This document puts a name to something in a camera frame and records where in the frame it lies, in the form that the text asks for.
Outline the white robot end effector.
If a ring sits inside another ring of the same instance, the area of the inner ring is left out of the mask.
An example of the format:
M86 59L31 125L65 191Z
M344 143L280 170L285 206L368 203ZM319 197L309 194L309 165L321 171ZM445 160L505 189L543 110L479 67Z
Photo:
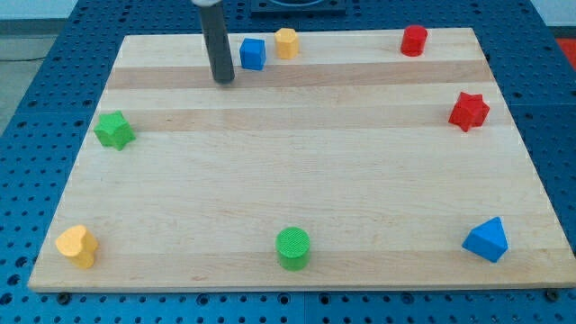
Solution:
M222 0L191 0L197 6L214 6L220 4Z

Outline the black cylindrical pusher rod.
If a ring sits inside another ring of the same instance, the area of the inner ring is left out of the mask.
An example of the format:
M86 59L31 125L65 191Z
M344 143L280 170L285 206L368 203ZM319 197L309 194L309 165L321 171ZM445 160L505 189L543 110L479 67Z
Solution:
M223 5L222 3L198 3L197 7L212 78L219 84L229 84L235 78L235 71Z

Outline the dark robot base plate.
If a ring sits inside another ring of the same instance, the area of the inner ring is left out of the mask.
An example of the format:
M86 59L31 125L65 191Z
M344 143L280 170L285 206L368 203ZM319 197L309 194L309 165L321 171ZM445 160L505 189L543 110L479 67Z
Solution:
M347 0L249 0L252 16L261 14L345 14Z

